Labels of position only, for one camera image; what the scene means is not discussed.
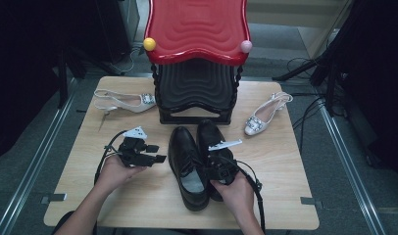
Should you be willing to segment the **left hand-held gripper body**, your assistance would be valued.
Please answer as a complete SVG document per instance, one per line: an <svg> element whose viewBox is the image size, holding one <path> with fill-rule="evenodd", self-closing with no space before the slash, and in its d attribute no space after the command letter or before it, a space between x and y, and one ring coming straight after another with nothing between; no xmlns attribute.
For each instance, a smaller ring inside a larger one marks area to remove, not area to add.
<svg viewBox="0 0 398 235"><path fill-rule="evenodd" d="M152 166L156 158L143 154L147 149L145 140L147 134L141 126L121 132L124 137L123 143L119 146L118 155L125 166Z"/></svg>

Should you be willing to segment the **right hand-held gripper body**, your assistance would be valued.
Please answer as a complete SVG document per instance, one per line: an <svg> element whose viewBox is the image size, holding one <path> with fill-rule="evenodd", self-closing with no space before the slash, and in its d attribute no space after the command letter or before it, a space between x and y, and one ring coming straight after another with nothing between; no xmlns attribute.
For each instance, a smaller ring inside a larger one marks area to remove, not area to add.
<svg viewBox="0 0 398 235"><path fill-rule="evenodd" d="M230 147L241 143L241 139L220 141L208 147L208 167L205 169L205 172L209 179L218 180L224 185L229 185L234 181L235 175L239 171L239 166L234 159Z"/></svg>

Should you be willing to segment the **black leather shoe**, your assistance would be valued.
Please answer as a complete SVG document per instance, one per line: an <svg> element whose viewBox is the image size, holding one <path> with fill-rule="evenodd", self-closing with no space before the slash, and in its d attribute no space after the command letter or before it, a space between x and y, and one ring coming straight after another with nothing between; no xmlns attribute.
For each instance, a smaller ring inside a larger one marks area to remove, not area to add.
<svg viewBox="0 0 398 235"><path fill-rule="evenodd" d="M172 132L168 148L169 164L184 205L199 212L209 204L208 178L204 161L189 130L178 126Z"/></svg>
<svg viewBox="0 0 398 235"><path fill-rule="evenodd" d="M201 172L207 177L205 169L208 167L208 147L225 141L223 134L220 132L218 127L208 119L203 119L197 127L196 143L200 157L203 160L204 165L202 166Z"/></svg>

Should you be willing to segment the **white slingback shoe crystal buckle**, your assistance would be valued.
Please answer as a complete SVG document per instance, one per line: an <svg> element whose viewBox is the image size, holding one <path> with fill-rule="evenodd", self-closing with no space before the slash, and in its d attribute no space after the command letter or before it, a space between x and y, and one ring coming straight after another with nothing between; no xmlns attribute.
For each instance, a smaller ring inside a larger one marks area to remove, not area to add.
<svg viewBox="0 0 398 235"><path fill-rule="evenodd" d="M244 132L248 136L254 136L265 131L273 120L277 111L286 107L293 101L293 97L286 92L273 93L268 101L257 108L246 120Z"/></svg>
<svg viewBox="0 0 398 235"><path fill-rule="evenodd" d="M127 110L139 114L156 105L155 96L150 93L123 94L108 89L97 89L93 96L94 107L104 113L100 127L103 126L106 116L112 111Z"/></svg>

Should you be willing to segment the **red and black shoe rack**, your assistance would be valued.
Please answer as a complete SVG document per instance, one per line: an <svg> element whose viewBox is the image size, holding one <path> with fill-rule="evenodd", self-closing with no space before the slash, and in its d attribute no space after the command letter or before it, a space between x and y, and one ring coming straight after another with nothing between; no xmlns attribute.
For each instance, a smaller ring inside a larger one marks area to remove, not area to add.
<svg viewBox="0 0 398 235"><path fill-rule="evenodd" d="M229 124L252 49L247 0L149 0L143 46L162 124L195 124L199 108Z"/></svg>

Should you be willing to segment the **person's left hand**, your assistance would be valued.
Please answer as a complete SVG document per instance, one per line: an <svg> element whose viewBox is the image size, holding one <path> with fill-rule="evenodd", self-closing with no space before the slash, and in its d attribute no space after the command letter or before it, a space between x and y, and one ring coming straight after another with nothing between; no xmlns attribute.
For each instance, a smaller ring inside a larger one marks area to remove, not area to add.
<svg viewBox="0 0 398 235"><path fill-rule="evenodd" d="M98 196L107 197L117 188L129 182L134 175L145 169L146 166L125 166L118 156L110 156L102 166L93 191Z"/></svg>

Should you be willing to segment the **person's right hand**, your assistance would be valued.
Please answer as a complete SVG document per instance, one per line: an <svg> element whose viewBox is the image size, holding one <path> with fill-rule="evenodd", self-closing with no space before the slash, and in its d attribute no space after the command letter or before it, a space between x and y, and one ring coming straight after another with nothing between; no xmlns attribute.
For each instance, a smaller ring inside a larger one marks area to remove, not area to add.
<svg viewBox="0 0 398 235"><path fill-rule="evenodd" d="M238 172L229 185L223 185L217 180L212 180L211 184L222 195L225 205L238 224L250 225L255 220L254 193L242 172Z"/></svg>

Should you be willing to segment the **grey table clip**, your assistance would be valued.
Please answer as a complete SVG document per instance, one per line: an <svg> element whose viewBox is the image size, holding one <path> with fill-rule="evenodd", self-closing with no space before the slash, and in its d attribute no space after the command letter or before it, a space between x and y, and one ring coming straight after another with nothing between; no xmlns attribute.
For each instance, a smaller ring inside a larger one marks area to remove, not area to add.
<svg viewBox="0 0 398 235"><path fill-rule="evenodd" d="M300 197L300 202L302 205L311 205L315 206L317 209L323 209L323 202L314 198Z"/></svg>
<svg viewBox="0 0 398 235"><path fill-rule="evenodd" d="M41 198L40 203L42 205L49 205L51 202L63 202L67 199L66 193L61 194L49 194Z"/></svg>

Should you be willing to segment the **black stand pole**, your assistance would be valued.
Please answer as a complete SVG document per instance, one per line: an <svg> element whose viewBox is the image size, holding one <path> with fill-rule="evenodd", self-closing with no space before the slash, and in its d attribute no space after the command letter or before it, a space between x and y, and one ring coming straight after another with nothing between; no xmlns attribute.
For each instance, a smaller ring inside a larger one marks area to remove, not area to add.
<svg viewBox="0 0 398 235"><path fill-rule="evenodd" d="M67 103L68 93L68 80L67 80L67 62L66 53L61 50L58 54L58 77L59 77L59 105L58 108L62 109Z"/></svg>

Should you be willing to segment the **black tripod stand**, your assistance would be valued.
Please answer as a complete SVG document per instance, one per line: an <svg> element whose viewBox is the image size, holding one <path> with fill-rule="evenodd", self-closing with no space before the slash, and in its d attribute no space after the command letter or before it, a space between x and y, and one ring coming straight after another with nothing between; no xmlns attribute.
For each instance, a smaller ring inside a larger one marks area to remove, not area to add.
<svg viewBox="0 0 398 235"><path fill-rule="evenodd" d="M299 75L302 72L308 71L311 68L315 68L314 72L310 76L310 82L313 86L320 86L326 81L325 90L325 108L327 112L333 117L333 97L334 87L336 85L336 78L338 76L337 63L327 56L318 56L315 59L306 59L300 67L294 70L290 70L286 74L273 77L273 81L286 81L294 76Z"/></svg>

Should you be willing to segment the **black curtain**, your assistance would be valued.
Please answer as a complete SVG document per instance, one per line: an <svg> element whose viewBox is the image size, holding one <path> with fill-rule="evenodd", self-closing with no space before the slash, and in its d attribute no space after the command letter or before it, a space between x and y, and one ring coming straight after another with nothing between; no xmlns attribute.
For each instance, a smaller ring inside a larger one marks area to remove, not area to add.
<svg viewBox="0 0 398 235"><path fill-rule="evenodd" d="M124 0L0 0L0 157L17 142L45 103L59 93L58 54L85 76L87 61L107 66L129 48Z"/></svg>
<svg viewBox="0 0 398 235"><path fill-rule="evenodd" d="M330 47L367 159L398 173L398 0L354 0Z"/></svg>

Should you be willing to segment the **metal floor rail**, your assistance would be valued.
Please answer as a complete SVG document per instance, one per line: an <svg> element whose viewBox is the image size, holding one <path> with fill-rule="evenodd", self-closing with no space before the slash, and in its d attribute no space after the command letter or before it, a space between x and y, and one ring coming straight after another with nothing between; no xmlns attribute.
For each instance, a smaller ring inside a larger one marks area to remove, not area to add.
<svg viewBox="0 0 398 235"><path fill-rule="evenodd" d="M324 107L321 107L321 114L371 235L387 235L373 200L359 171L355 167L352 156L347 149L335 119L329 115Z"/></svg>
<svg viewBox="0 0 398 235"><path fill-rule="evenodd" d="M17 190L11 197L8 206L0 219L0 235L10 235L19 214L25 205L26 199L35 184L37 176L43 168L55 138L57 137L58 132L71 108L78 85L79 81L75 78L73 78L69 83L68 91L70 92L70 96L67 98L65 105L62 108L59 108L54 115L47 131L45 132L42 142L38 146Z"/></svg>

